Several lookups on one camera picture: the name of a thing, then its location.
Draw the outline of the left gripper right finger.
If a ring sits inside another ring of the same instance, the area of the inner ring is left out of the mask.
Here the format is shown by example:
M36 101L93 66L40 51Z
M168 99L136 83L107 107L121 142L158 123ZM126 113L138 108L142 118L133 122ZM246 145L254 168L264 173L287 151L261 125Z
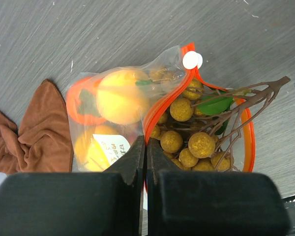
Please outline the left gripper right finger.
M284 236L290 219L277 187L259 173L183 171L156 139L147 145L151 236Z

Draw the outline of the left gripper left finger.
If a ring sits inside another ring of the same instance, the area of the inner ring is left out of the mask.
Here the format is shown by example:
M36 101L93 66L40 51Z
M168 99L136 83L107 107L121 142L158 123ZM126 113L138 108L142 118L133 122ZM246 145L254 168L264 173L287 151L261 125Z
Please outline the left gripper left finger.
M0 236L139 236L145 141L107 170L19 173L0 185Z

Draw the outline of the yellow lemon toy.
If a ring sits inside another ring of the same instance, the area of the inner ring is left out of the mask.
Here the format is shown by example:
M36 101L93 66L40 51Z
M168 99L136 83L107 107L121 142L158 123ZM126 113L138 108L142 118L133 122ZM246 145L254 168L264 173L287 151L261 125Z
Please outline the yellow lemon toy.
M83 131L73 147L80 171L102 172L129 151L130 143L113 127L98 125Z

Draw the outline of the brown longan bunch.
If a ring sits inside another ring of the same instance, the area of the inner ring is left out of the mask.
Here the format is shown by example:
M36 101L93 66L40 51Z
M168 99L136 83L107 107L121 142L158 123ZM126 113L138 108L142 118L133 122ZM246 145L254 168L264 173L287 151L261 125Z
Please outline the brown longan bunch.
M233 150L243 139L243 171L251 172L256 147L250 108L268 107L289 81L285 76L233 90L208 84L196 69L189 70L179 86L162 94L147 113L145 140L158 139L184 169L235 171Z

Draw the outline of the clear orange-zip bag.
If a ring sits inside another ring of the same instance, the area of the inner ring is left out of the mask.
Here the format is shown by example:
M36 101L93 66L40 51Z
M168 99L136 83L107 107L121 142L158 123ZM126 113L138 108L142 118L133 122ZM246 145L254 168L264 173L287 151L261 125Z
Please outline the clear orange-zip bag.
M66 93L74 170L102 172L142 136L185 170L251 172L252 90L205 82L201 65L188 44L141 66L81 74Z

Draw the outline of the orange persimmon toy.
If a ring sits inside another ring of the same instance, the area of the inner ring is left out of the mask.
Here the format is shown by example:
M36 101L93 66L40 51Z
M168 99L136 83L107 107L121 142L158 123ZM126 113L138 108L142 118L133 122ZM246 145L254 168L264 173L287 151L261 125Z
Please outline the orange persimmon toy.
M96 104L97 88L101 80L87 76L73 84L66 93L68 115L78 124L90 126L102 124L103 118Z

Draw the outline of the orange peach toy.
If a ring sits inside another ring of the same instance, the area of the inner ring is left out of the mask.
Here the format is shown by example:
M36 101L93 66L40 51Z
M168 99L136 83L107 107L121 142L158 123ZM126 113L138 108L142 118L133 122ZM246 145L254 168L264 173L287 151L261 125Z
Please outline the orange peach toy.
M138 69L121 69L108 74L97 88L100 115L119 125L140 121L149 110L150 102L136 82L147 80L147 74Z

